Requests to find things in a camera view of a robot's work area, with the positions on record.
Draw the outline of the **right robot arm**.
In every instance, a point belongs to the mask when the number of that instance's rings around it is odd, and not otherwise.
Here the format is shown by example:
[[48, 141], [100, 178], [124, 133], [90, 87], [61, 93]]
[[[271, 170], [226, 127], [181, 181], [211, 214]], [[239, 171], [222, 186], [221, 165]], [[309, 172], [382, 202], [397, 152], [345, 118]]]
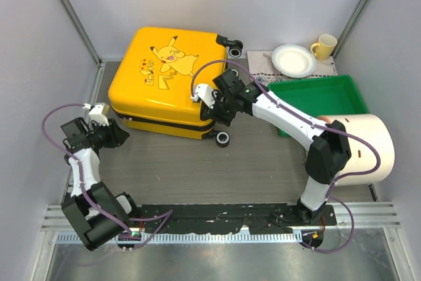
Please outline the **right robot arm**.
[[305, 170], [309, 178], [297, 201], [297, 217], [303, 224], [314, 224], [321, 216], [334, 178], [351, 158], [344, 125], [313, 118], [259, 83], [244, 84], [234, 69], [223, 72], [213, 83], [197, 84], [192, 89], [191, 98], [201, 103], [204, 117], [228, 126], [236, 113], [246, 113], [283, 130], [308, 152]]

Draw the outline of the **right aluminium corner post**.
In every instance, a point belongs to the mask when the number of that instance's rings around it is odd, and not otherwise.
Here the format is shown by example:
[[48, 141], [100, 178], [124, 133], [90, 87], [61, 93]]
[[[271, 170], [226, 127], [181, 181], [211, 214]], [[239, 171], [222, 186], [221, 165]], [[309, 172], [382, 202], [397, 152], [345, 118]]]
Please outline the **right aluminium corner post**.
[[337, 58], [341, 50], [345, 47], [347, 40], [349, 39], [351, 33], [359, 23], [359, 20], [362, 18], [365, 10], [368, 8], [371, 0], [358, 0], [355, 8], [353, 9], [343, 31], [341, 32], [336, 48], [333, 50], [332, 57], [333, 59]]

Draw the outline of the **yellow mug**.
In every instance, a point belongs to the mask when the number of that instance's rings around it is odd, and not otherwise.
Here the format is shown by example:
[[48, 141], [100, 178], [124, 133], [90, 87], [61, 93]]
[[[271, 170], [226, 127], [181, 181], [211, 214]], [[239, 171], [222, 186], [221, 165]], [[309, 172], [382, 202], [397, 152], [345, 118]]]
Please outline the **yellow mug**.
[[318, 41], [311, 45], [310, 52], [317, 60], [326, 60], [337, 45], [337, 38], [330, 34], [322, 34]]

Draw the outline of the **yellow Pikachu suitcase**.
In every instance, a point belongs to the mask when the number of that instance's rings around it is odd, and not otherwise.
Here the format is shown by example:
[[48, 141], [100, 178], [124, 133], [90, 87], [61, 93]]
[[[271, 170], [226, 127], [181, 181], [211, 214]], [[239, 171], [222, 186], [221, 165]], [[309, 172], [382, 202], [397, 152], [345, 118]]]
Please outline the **yellow Pikachu suitcase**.
[[239, 57], [243, 43], [217, 33], [146, 26], [128, 46], [108, 91], [111, 107], [133, 129], [202, 140], [226, 147], [230, 136], [215, 130], [194, 102], [198, 84], [214, 86], [227, 57]]

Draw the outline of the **green plastic tray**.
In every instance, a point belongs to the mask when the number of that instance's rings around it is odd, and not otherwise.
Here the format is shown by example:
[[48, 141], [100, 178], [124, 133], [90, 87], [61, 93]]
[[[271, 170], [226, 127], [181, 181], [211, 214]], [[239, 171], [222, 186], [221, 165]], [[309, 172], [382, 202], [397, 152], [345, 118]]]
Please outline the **green plastic tray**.
[[274, 82], [268, 88], [280, 99], [313, 117], [368, 113], [366, 103], [348, 75]]

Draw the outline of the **aluminium corner post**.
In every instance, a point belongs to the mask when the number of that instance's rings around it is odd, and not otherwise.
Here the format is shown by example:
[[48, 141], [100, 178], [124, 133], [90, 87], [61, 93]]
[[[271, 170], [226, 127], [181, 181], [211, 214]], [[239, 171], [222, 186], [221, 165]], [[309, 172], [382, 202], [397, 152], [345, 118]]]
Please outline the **aluminium corner post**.
[[76, 32], [78, 33], [81, 41], [85, 45], [86, 49], [88, 50], [91, 58], [94, 60], [95, 64], [97, 66], [100, 66], [102, 63], [102, 60], [97, 52], [97, 50], [94, 48], [94, 45], [92, 44], [88, 33], [86, 32], [85, 28], [82, 25], [82, 22], [80, 21], [74, 7], [72, 6], [72, 3], [70, 0], [59, 0], [59, 3], [61, 4], [62, 8], [64, 9], [67, 17], [70, 19], [73, 27], [75, 28]]
[[365, 10], [368, 8], [371, 0], [358, 0], [355, 8], [353, 9], [343, 31], [341, 32], [336, 48], [333, 50], [332, 57], [333, 59], [337, 58], [341, 50], [345, 47], [347, 40], [349, 39], [351, 33], [359, 23], [359, 20], [362, 18]]

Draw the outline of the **patterned white cloth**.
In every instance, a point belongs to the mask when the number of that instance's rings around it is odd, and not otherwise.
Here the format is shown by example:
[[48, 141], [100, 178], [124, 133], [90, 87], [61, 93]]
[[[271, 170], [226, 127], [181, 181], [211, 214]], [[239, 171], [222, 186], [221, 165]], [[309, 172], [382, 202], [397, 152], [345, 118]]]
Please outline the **patterned white cloth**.
[[[272, 69], [269, 65], [267, 58], [262, 54], [266, 53], [269, 56], [272, 55], [271, 51], [248, 51], [247, 62], [249, 66], [249, 72], [261, 83], [267, 86], [272, 82], [277, 82]], [[337, 76], [337, 70], [332, 57], [329, 57], [325, 61], [317, 61], [316, 70], [304, 79], [315, 79], [325, 78], [330, 76]], [[296, 80], [296, 78], [290, 78], [282, 74], [283, 82]]]

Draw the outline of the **silver fork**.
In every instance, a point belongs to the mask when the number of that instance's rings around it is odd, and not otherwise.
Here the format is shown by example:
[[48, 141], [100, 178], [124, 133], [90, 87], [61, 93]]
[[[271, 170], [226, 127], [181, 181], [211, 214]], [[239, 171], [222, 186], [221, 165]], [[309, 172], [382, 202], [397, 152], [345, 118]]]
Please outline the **silver fork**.
[[267, 58], [267, 60], [268, 60], [268, 62], [269, 62], [269, 65], [270, 65], [270, 67], [271, 67], [271, 69], [272, 69], [272, 72], [273, 72], [273, 74], [274, 74], [274, 76], [275, 76], [275, 78], [276, 78], [276, 80], [278, 81], [278, 82], [282, 82], [283, 81], [283, 78], [282, 78], [282, 73], [274, 66], [274, 64], [273, 64], [273, 62], [272, 62], [272, 57], [271, 56], [269, 56], [268, 54], [266, 54], [266, 53], [263, 53], [262, 54], [265, 58]]

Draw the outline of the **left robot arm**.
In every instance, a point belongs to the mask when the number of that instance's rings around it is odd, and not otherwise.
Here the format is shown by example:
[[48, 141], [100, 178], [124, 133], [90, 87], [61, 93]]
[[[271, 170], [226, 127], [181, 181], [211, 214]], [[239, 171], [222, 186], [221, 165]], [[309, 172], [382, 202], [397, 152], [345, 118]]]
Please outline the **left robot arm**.
[[82, 117], [61, 126], [65, 160], [72, 167], [73, 189], [61, 204], [62, 211], [84, 246], [94, 251], [134, 227], [140, 211], [132, 197], [113, 195], [99, 176], [99, 150], [120, 147], [130, 134], [115, 119], [105, 126], [88, 124]]

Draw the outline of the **white plate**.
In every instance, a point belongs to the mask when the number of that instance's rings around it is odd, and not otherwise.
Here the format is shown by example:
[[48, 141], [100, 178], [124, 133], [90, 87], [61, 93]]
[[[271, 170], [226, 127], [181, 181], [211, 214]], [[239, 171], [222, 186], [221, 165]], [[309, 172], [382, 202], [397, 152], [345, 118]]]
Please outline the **white plate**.
[[317, 66], [315, 56], [300, 45], [281, 45], [273, 50], [272, 64], [283, 75], [290, 78], [310, 76]]

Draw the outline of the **left aluminium corner post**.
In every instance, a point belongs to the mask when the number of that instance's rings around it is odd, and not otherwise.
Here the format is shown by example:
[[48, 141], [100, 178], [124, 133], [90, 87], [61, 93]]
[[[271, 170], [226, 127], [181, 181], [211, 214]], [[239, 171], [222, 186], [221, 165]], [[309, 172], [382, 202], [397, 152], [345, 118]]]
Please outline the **left aluminium corner post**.
[[74, 7], [72, 6], [72, 3], [70, 0], [59, 0], [59, 3], [61, 4], [62, 8], [64, 9], [67, 17], [70, 19], [73, 27], [75, 28], [76, 32], [78, 33], [81, 41], [85, 45], [86, 49], [88, 50], [91, 58], [94, 60], [95, 64], [97, 66], [100, 66], [102, 63], [102, 60], [97, 52], [97, 50], [94, 48], [94, 45], [92, 44], [88, 33], [86, 32], [85, 28], [82, 25], [82, 22], [80, 21]]

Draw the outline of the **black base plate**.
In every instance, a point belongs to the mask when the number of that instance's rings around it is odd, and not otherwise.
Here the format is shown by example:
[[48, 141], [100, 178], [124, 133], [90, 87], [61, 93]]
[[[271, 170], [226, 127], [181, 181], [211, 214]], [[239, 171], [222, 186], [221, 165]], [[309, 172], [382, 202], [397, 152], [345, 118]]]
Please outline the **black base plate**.
[[291, 232], [296, 226], [335, 226], [334, 208], [323, 206], [314, 219], [302, 219], [304, 212], [288, 203], [246, 204], [143, 204], [130, 213], [131, 218], [142, 218], [141, 227], [152, 233], [164, 221], [159, 218], [171, 212], [159, 230], [160, 234], [238, 234], [244, 226], [251, 234], [275, 234]]

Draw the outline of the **aluminium frame rail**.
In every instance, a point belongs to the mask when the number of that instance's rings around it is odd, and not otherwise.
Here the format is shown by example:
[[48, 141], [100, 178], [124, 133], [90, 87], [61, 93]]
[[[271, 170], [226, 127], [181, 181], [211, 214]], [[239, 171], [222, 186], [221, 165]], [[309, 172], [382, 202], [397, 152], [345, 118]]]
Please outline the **aluminium frame rail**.
[[127, 238], [124, 234], [111, 238], [109, 243], [116, 243], [125, 248], [134, 247], [147, 238], [149, 244], [191, 244], [191, 243], [289, 243], [309, 239], [311, 236], [331, 229], [338, 230], [371, 230], [400, 228], [398, 216], [391, 204], [350, 203], [346, 207], [340, 203], [330, 205], [330, 210], [315, 225], [297, 226], [289, 223], [286, 227], [275, 224], [259, 223], [258, 228], [253, 228], [250, 220], [206, 220], [205, 224], [210, 229], [205, 232], [165, 232], [160, 230], [155, 235], [152, 233], [159, 224], [154, 224], [151, 229], [135, 227], [132, 229], [134, 235]]

